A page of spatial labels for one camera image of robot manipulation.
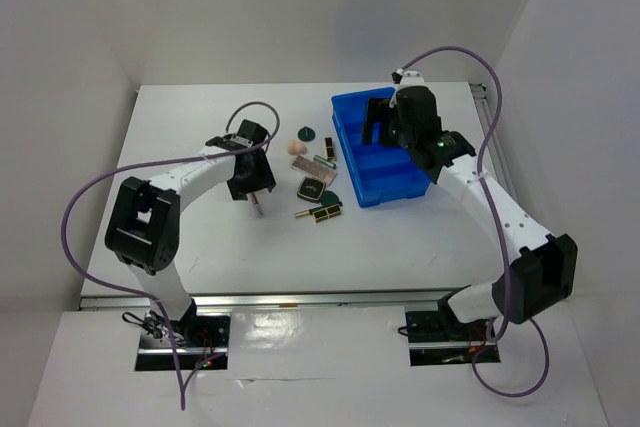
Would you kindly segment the peach makeup sponge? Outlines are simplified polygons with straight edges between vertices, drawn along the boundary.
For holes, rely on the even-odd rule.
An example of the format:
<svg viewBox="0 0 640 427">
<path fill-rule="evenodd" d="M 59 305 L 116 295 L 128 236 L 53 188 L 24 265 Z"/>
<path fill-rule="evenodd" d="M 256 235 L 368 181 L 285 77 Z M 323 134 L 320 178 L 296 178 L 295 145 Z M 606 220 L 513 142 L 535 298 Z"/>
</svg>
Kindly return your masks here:
<svg viewBox="0 0 640 427">
<path fill-rule="evenodd" d="M 308 152 L 307 146 L 298 140 L 289 141 L 286 150 L 291 156 L 304 155 Z"/>
</svg>

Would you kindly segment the black gold compact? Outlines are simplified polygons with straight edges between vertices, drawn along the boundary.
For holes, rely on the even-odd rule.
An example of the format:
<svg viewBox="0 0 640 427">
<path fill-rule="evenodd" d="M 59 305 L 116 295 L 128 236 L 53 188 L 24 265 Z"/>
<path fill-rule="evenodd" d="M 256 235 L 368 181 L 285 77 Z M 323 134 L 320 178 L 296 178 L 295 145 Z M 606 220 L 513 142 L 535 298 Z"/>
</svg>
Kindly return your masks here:
<svg viewBox="0 0 640 427">
<path fill-rule="evenodd" d="M 296 196 L 306 202 L 319 203 L 326 189 L 326 183 L 314 177 L 304 177 L 301 181 Z"/>
</svg>

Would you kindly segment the dark green powder puff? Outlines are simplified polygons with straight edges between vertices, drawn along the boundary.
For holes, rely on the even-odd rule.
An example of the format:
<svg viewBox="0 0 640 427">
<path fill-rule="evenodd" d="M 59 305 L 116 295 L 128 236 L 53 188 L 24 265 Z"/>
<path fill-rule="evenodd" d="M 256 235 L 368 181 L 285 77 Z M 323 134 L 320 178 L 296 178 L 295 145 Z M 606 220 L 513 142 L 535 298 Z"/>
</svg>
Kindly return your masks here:
<svg viewBox="0 0 640 427">
<path fill-rule="evenodd" d="M 311 127 L 304 126 L 298 130 L 297 137 L 301 142 L 311 142 L 316 138 L 316 132 Z"/>
</svg>

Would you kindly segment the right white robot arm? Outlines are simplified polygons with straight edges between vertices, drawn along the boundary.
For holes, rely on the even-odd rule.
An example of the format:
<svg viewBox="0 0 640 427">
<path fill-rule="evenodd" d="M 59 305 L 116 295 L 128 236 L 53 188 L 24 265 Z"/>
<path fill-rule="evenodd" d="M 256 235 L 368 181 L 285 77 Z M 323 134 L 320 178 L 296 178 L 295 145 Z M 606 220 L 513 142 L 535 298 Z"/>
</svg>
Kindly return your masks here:
<svg viewBox="0 0 640 427">
<path fill-rule="evenodd" d="M 433 92 L 417 71 L 392 75 L 394 92 L 369 101 L 366 117 L 380 125 L 385 146 L 403 149 L 429 180 L 456 199 L 500 252 L 503 272 L 493 282 L 463 287 L 438 302 L 436 326 L 460 338 L 471 323 L 502 318 L 522 324 L 568 298 L 578 247 L 527 214 L 479 163 L 466 138 L 443 128 Z"/>
</svg>

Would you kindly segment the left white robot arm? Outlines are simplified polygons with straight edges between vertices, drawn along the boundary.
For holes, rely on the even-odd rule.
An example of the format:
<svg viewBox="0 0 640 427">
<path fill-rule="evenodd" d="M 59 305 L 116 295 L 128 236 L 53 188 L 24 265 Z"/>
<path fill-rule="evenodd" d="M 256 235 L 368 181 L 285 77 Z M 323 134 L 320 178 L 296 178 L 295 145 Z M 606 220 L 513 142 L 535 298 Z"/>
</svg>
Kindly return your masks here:
<svg viewBox="0 0 640 427">
<path fill-rule="evenodd" d="M 181 214 L 219 184 L 228 187 L 234 201 L 272 191 L 276 180 L 266 156 L 268 136 L 263 126 L 244 120 L 237 132 L 207 141 L 195 161 L 148 180 L 131 176 L 120 185 L 106 247 L 129 266 L 142 291 L 162 303 L 166 312 L 154 316 L 163 320 L 161 332 L 176 346 L 189 344 L 204 327 L 174 262 Z"/>
</svg>

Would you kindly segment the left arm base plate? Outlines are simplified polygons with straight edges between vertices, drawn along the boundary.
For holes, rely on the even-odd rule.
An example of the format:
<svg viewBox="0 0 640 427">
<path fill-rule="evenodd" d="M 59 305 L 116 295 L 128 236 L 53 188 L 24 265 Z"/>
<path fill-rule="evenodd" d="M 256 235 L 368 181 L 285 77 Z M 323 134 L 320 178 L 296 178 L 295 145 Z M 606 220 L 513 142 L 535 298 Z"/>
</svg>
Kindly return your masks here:
<svg viewBox="0 0 640 427">
<path fill-rule="evenodd" d="M 134 369 L 137 372 L 167 372 L 174 369 L 173 353 L 166 326 L 153 312 L 142 318 L 125 312 L 123 318 L 140 328 Z M 198 367 L 203 371 L 228 368 L 231 318 L 226 314 L 199 317 L 195 326 L 176 333 L 176 354 L 182 371 Z"/>
</svg>

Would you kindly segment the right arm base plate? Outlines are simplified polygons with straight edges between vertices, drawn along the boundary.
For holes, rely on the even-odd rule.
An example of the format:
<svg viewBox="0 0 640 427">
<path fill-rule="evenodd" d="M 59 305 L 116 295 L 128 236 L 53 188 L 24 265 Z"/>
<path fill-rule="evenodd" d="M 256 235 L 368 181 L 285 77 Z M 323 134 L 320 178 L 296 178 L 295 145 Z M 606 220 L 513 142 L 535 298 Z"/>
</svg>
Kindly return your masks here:
<svg viewBox="0 0 640 427">
<path fill-rule="evenodd" d="M 412 367 L 500 363 L 500 353 L 487 341 L 487 320 L 445 327 L 436 311 L 407 311 L 405 324 L 396 329 L 408 342 Z"/>
</svg>

